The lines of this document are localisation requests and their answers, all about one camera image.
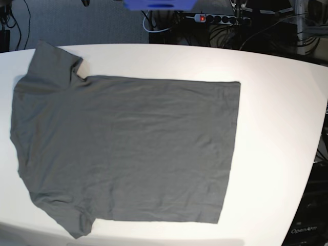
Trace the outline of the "grey T-shirt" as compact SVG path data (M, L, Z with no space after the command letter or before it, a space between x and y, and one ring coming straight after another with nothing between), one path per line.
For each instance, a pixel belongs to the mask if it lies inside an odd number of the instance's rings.
M73 238L96 219L216 224L241 84L80 78L82 61L40 42L14 88L10 138L33 204Z

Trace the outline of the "white power strip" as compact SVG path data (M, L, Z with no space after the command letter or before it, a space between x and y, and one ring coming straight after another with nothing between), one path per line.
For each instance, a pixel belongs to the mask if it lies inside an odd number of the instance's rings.
M192 19L197 23L218 24L218 25L251 25L251 19L248 17L237 18L230 15L217 15L217 14L195 14Z

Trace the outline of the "blue plastic box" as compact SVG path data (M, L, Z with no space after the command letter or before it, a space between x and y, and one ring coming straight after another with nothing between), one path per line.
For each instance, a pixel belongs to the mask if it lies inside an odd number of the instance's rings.
M131 11L141 10L191 10L197 0L125 0L124 6Z

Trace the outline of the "black OpenArm base box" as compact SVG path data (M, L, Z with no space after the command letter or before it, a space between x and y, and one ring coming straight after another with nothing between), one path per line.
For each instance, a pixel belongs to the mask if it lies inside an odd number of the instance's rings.
M327 243L327 162L313 164L283 245Z

